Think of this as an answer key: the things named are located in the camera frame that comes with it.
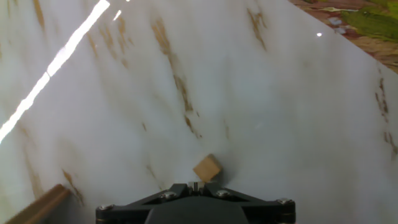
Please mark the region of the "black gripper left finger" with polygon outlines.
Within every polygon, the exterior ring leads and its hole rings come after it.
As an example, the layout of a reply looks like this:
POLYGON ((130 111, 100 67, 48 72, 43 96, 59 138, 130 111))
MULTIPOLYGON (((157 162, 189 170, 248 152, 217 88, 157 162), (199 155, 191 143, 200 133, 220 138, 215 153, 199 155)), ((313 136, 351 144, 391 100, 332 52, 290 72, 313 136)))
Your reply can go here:
POLYGON ((95 211, 96 224, 145 223, 150 212, 158 205, 193 195, 197 189, 188 184, 173 184, 169 189, 160 191, 127 205, 100 205, 95 211))

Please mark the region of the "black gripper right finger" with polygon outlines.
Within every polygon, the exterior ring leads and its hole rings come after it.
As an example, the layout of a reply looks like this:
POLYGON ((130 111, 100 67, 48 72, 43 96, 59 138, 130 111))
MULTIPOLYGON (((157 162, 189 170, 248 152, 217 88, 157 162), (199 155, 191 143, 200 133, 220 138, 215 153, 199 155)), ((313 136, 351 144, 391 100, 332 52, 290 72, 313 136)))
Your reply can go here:
POLYGON ((249 223, 295 223, 295 202, 292 199, 262 200, 222 187, 217 182, 197 182, 197 195, 237 205, 249 223))

